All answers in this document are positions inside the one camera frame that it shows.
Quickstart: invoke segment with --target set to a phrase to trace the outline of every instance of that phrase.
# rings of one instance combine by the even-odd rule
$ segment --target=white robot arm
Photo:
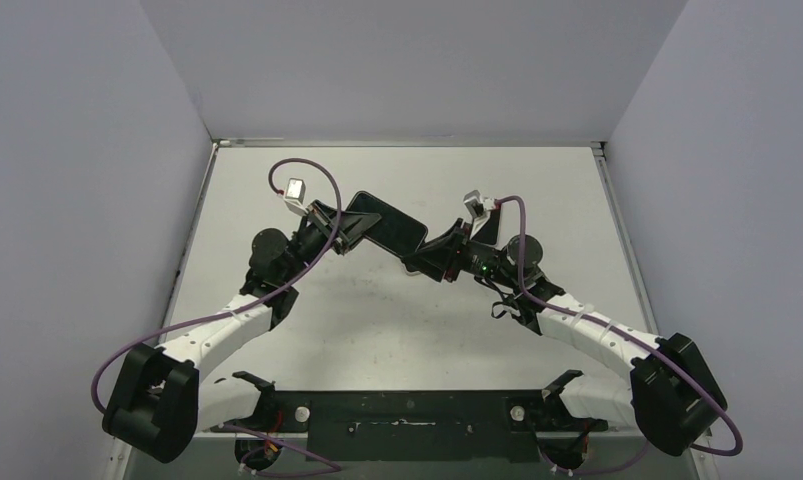
[[[183,451],[196,431],[251,417],[259,411],[263,395],[273,392],[269,382],[244,372],[204,386],[201,381],[248,341],[271,331],[288,315],[298,296],[291,287],[265,304],[245,307],[302,272],[329,242],[330,219],[336,210],[318,201],[302,207],[303,182],[298,182],[298,191],[284,195],[288,205],[299,207],[293,211],[303,216],[301,225],[289,239],[275,229],[263,230],[254,238],[245,285],[222,310],[232,315],[196,327],[155,348],[140,344],[128,353],[104,413],[103,425],[108,433],[168,462]],[[498,291],[502,301],[497,303],[517,311],[513,318],[520,324],[572,345],[624,380],[566,372],[541,391],[546,408],[565,409],[575,419],[603,419],[638,427],[655,446],[672,455],[680,455],[716,420],[716,412],[705,405],[702,396],[645,348],[611,330],[610,325],[616,325],[611,319],[592,312],[589,304],[551,283],[539,269],[542,247],[533,237],[526,237],[521,254],[517,237],[503,249],[494,248],[495,239],[491,237],[495,232],[497,238],[497,228],[485,227],[490,219],[500,218],[495,202],[472,192],[464,203],[472,214],[471,223],[458,219],[443,235],[421,245],[416,243],[410,250],[402,244],[387,244],[410,225],[381,220],[415,221],[379,200],[373,202],[379,208],[376,211],[368,211],[364,207],[368,204],[361,201],[357,211],[345,211],[338,217],[333,249],[344,254],[366,238],[398,256],[408,271],[420,272],[435,281],[452,282],[460,272],[469,273],[482,285]],[[519,271],[524,271],[524,282],[517,282]],[[505,294],[497,285],[512,289],[512,294]],[[549,307],[531,302],[525,292],[531,292]],[[564,314],[562,310],[576,314]],[[585,317],[589,314],[597,321],[589,321]],[[666,340],[620,328],[634,341],[672,359],[709,391],[723,410],[727,408],[691,340],[679,334]]]

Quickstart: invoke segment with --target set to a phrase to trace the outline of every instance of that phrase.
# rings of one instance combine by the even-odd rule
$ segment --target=phone screen
[[[346,210],[379,213],[380,222],[370,228],[365,237],[396,257],[415,252],[427,237],[425,224],[369,192],[357,192]]]

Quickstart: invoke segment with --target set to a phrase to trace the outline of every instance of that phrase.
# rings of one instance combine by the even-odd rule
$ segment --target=white table surface
[[[219,310],[244,280],[254,235],[287,235],[299,218],[269,190],[277,160],[304,157],[336,177],[343,204],[368,190],[424,222],[428,238],[466,217],[464,194],[521,195],[528,233],[542,243],[542,268],[577,298],[645,330],[625,255],[589,148],[290,147],[219,151],[170,322]],[[311,167],[289,165],[277,181],[307,182],[307,201],[332,205]],[[506,207],[500,245],[518,232]],[[301,295],[274,331],[249,342],[208,380],[246,370],[282,390],[542,388],[570,368],[614,377],[557,341],[509,318],[490,317],[494,292],[462,274],[451,283],[409,277],[368,241],[345,257],[329,253],[296,285]]]

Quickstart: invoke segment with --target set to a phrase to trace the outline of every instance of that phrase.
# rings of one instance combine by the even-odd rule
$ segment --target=white wall
[[[0,0],[0,479],[101,475],[88,382],[161,321],[209,150],[136,0]]]
[[[143,0],[214,137],[600,140],[685,0]]]
[[[802,479],[803,1],[690,0],[608,154],[660,328],[746,439],[722,478]]]

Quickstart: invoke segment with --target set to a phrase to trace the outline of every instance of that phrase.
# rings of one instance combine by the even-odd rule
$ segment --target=purple cable
[[[539,453],[540,455],[542,455],[542,458],[544,458],[545,461],[557,467],[558,472],[569,473],[569,469],[563,468],[557,465],[556,463],[552,462],[551,459],[548,458],[548,455],[542,453],[542,451],[540,451]],[[595,470],[572,470],[572,474],[579,476],[584,476],[584,475],[588,476],[588,475],[604,475],[606,473],[621,472],[622,470],[627,470],[636,465],[640,460],[642,460],[642,457],[644,457],[646,453],[648,453],[648,440],[646,440],[645,443],[642,444],[642,448],[640,448],[640,451],[637,452],[637,454],[634,455],[632,459],[628,460],[627,462],[621,465],[616,465],[615,467],[596,468]]]
[[[90,390],[89,393],[92,396],[92,403],[95,404],[95,408],[97,408],[98,411],[100,411],[101,413],[106,412],[106,407],[104,407],[104,404],[101,403],[100,398],[98,398],[98,384],[101,382],[101,377],[104,375],[104,372],[106,371],[107,367],[109,367],[114,361],[118,360],[119,357],[129,352],[133,347],[139,345],[140,343],[147,342],[152,338],[157,338],[165,333],[173,332],[175,330],[180,330],[181,328],[193,327],[195,325],[200,325],[202,323],[209,323],[209,322],[214,322],[216,320],[230,318],[231,315],[233,314],[242,313],[246,310],[250,310],[256,307],[257,305],[265,303],[274,298],[275,295],[294,285],[295,282],[300,280],[301,277],[303,277],[304,275],[307,274],[307,272],[312,270],[313,267],[315,267],[316,264],[319,263],[319,260],[321,260],[324,254],[327,253],[328,250],[330,250],[331,245],[333,245],[333,241],[336,239],[336,234],[339,231],[339,223],[342,221],[342,194],[339,192],[339,185],[336,184],[336,180],[333,178],[333,175],[331,175],[326,168],[319,165],[318,163],[312,160],[307,160],[305,158],[287,158],[286,160],[281,160],[275,163],[269,170],[269,177],[268,177],[269,186],[271,186],[271,189],[274,190],[275,193],[282,193],[283,191],[274,186],[274,180],[272,176],[274,175],[275,170],[277,170],[279,167],[283,165],[286,165],[287,163],[304,163],[319,169],[324,174],[324,176],[327,177],[327,179],[330,181],[330,185],[333,187],[333,193],[336,196],[336,217],[334,218],[333,221],[333,228],[330,231],[330,236],[328,237],[327,242],[324,244],[324,247],[322,247],[321,251],[316,256],[316,258],[313,259],[313,261],[310,262],[310,264],[307,265],[307,267],[304,270],[301,270],[300,273],[295,275],[295,277],[293,277],[292,280],[289,280],[288,282],[284,283],[277,290],[274,290],[268,295],[264,295],[262,298],[255,300],[247,305],[234,309],[232,312],[227,311],[227,312],[216,313],[214,315],[208,315],[206,317],[196,318],[195,320],[189,320],[186,322],[169,325],[168,327],[161,328],[153,333],[149,333],[145,336],[139,337],[136,340],[133,340],[132,342],[128,343],[127,345],[119,348],[118,351],[110,355],[110,357],[107,358],[107,360],[100,367],[98,367],[98,370],[95,372],[95,376],[92,378],[92,385],[89,389]]]
[[[532,302],[536,303],[537,305],[539,305],[539,306],[541,306],[543,308],[550,308],[551,310],[554,310],[554,311],[560,312],[560,313],[564,313],[566,315],[571,315],[571,316],[577,315],[578,314],[577,312],[573,312],[573,311],[569,310],[568,308],[558,307],[557,305],[552,305],[550,303],[544,302],[544,301],[540,300],[539,298],[536,298],[535,296],[533,296],[528,291],[527,287],[525,286],[525,272],[524,272],[524,266],[525,266],[525,223],[527,221],[527,216],[525,214],[525,202],[518,195],[510,195],[509,197],[504,197],[504,198],[496,200],[495,204],[500,206],[500,205],[502,205],[502,204],[504,204],[506,202],[516,202],[519,205],[519,258],[518,258],[518,264],[519,264],[519,288],[521,289],[522,294],[525,295],[526,297],[528,297]],[[716,403],[716,400],[714,400],[713,397],[709,393],[707,393],[707,391],[704,389],[704,387],[699,385],[698,382],[695,381],[695,379],[693,379],[687,372],[685,372],[675,362],[673,362],[668,357],[666,357],[666,355],[663,355],[662,353],[658,352],[657,349],[655,349],[651,345],[643,342],[639,338],[629,334],[628,332],[622,330],[621,328],[619,328],[619,327],[617,327],[615,325],[610,325],[607,322],[605,322],[604,320],[601,320],[600,318],[594,317],[592,315],[584,315],[582,318],[585,319],[585,320],[589,320],[590,322],[592,322],[592,323],[594,323],[596,325],[600,325],[602,327],[609,328],[612,332],[616,333],[620,337],[627,339],[628,341],[634,343],[635,345],[637,345],[638,347],[642,348],[646,352],[654,355],[655,358],[657,358],[661,362],[663,362],[664,365],[669,367],[669,369],[671,369],[673,372],[675,372],[675,374],[678,375],[678,377],[680,377],[690,387],[692,387],[692,389],[695,390],[696,393],[698,393],[699,396],[701,396],[701,398],[704,399],[705,402],[707,402],[707,404],[710,406],[710,408],[712,408],[716,412],[716,414],[719,415],[719,417],[725,422],[725,424],[728,425],[728,429],[730,429],[731,433],[734,435],[734,448],[732,448],[730,450],[719,450],[719,449],[716,449],[716,448],[704,447],[704,446],[701,446],[701,445],[690,445],[690,448],[692,448],[693,450],[698,450],[700,452],[711,453],[713,455],[720,455],[720,456],[723,456],[723,457],[733,457],[735,455],[739,455],[740,452],[743,451],[743,436],[740,433],[739,428],[737,428],[737,425],[734,423],[733,420],[731,420],[731,417],[729,417],[728,414],[725,413],[725,410],[723,410],[722,407],[718,403]]]
[[[293,472],[293,473],[274,473],[274,472],[258,471],[256,473],[257,476],[268,477],[268,478],[300,478],[300,477],[315,477],[316,475],[324,475],[326,473],[336,473],[336,472],[342,471],[342,466],[339,465],[338,463],[334,463],[334,462],[322,457],[321,455],[317,455],[317,454],[315,454],[315,453],[313,453],[313,452],[311,452],[311,451],[309,451],[309,450],[307,450],[305,448],[302,448],[302,447],[300,447],[298,445],[295,445],[295,444],[292,444],[292,443],[289,443],[289,442],[284,442],[283,440],[280,440],[278,438],[272,437],[270,435],[266,435],[265,433],[255,432],[253,430],[248,430],[247,428],[237,427],[236,425],[225,425],[223,428],[224,428],[224,430],[228,430],[228,431],[231,431],[231,432],[247,433],[248,435],[253,435],[253,436],[259,438],[260,440],[268,440],[271,443],[277,445],[278,447],[288,448],[289,450],[292,450],[293,452],[300,453],[301,455],[303,455],[303,456],[305,456],[307,458],[312,458],[313,460],[321,462],[321,463],[327,465],[328,467],[330,467],[330,468],[326,468],[324,470],[312,470],[312,471],[309,471],[309,472]],[[254,454],[256,454],[256,453],[258,453],[258,452],[260,452],[262,450],[265,450],[265,447],[259,447],[259,448],[255,448],[255,449],[251,450],[250,452],[248,452],[245,455],[243,455],[241,459],[239,459],[239,463],[244,465],[245,462],[249,458],[251,458],[252,455],[254,455]]]

